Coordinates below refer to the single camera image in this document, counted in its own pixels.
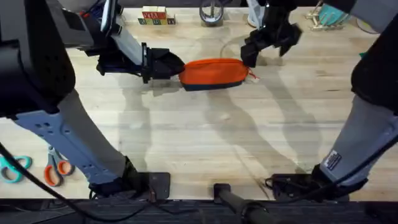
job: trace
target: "teal scissors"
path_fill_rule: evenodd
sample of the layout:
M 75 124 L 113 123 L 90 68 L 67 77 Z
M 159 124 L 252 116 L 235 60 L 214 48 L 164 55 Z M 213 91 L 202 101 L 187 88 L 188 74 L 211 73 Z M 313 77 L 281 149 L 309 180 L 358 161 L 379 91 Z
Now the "teal scissors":
M 25 169 L 28 169 L 32 165 L 32 158 L 30 158 L 29 156 L 14 156 L 14 159 L 21 163 L 21 165 Z M 15 179 L 11 179 L 10 177 L 8 177 L 7 170 L 16 174 Z M 4 157 L 0 157 L 0 179 L 5 181 L 5 183 L 13 184 L 20 182 L 22 177 L 23 175 L 18 170 L 16 170 L 10 163 L 8 163 Z

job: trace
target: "metal base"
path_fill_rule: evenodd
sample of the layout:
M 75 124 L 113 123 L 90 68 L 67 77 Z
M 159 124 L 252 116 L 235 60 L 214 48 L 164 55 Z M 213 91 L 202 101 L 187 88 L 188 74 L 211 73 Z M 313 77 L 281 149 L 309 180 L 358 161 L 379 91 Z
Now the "metal base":
M 223 190 L 225 190 L 227 192 L 231 192 L 231 186 L 229 184 L 215 184 L 213 186 L 214 203 L 217 203 L 217 204 L 223 203 L 220 198 L 220 192 Z
M 165 200 L 170 196 L 170 173 L 168 172 L 140 172 L 143 183 L 150 186 L 137 199 Z
M 126 157 L 122 177 L 105 184 L 90 184 L 88 188 L 102 197 L 123 194 L 125 198 L 148 199 L 154 202 L 157 199 L 169 197 L 170 174 L 167 172 L 137 172 Z
M 318 189 L 318 187 L 312 186 L 312 178 L 312 174 L 274 174 L 272 175 L 271 179 L 277 181 L 272 181 L 272 194 L 276 201 L 286 201 L 295 197 L 309 194 L 313 190 Z M 295 187 L 294 185 L 301 185 L 308 188 L 301 189 Z M 327 194 L 323 193 L 312 198 L 308 198 L 308 200 L 321 202 L 325 200 L 326 195 Z M 333 201 L 348 202 L 349 195 L 334 198 Z

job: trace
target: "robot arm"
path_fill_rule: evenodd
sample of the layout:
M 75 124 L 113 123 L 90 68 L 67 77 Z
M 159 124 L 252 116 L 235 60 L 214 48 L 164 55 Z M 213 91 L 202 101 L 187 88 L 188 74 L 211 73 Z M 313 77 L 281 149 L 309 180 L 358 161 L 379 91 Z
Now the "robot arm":
M 394 0 L 324 0 L 323 2 L 360 18 L 380 33 L 386 29 L 398 12 L 398 2 Z
M 167 198 L 170 174 L 138 173 L 92 122 L 74 88 L 75 72 L 65 47 L 99 55 L 97 69 L 103 73 L 140 73 L 144 82 L 182 71 L 183 62 L 168 49 L 139 46 L 121 26 L 120 13 L 117 1 L 107 0 L 100 24 L 53 0 L 49 5 L 45 0 L 0 1 L 0 117 L 60 151 L 98 195 L 143 195 L 151 185 L 157 198 Z
M 352 91 L 356 93 L 353 107 L 331 151 L 314 167 L 312 174 L 274 174 L 270 180 L 277 200 L 308 195 L 336 182 L 340 184 L 308 199 L 322 201 L 347 196 L 366 184 L 377 159 L 398 141 L 395 72 L 398 2 L 326 0 L 325 3 L 362 19 L 381 35 L 353 71 Z M 347 177 L 353 170 L 359 171 Z M 286 182 L 299 184 L 306 190 Z

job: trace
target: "wooden block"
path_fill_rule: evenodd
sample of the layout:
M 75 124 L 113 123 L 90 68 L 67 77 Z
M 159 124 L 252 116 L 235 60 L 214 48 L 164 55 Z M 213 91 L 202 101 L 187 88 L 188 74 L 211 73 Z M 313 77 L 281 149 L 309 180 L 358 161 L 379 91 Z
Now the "wooden block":
M 154 19 L 154 25 L 162 25 L 160 19 Z
M 167 18 L 167 24 L 168 25 L 175 25 L 177 21 L 175 21 L 175 15 L 173 17 L 168 17 Z
M 144 18 L 138 18 L 138 22 L 139 22 L 141 25 L 147 25 L 147 21 L 146 21 Z
M 157 6 L 142 7 L 142 15 L 145 19 L 158 19 Z
M 157 17 L 158 17 L 158 19 L 166 19 L 167 18 L 166 7 L 159 6 L 157 8 Z
M 147 22 L 147 25 L 154 25 L 153 19 L 145 19 L 145 21 Z
M 167 25 L 167 19 L 159 19 L 162 25 Z

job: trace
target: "wooden toy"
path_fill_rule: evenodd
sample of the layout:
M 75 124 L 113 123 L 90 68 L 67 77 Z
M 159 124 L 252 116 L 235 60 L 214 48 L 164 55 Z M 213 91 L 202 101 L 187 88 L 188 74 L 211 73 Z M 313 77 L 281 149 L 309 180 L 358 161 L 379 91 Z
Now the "wooden toy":
M 320 31 L 342 29 L 344 27 L 343 23 L 346 22 L 350 16 L 324 4 L 323 1 L 319 1 L 315 9 L 305 15 L 305 18 L 312 20 L 312 31 Z
M 142 7 L 142 17 L 138 18 L 141 25 L 175 25 L 175 15 L 168 16 L 164 6 Z

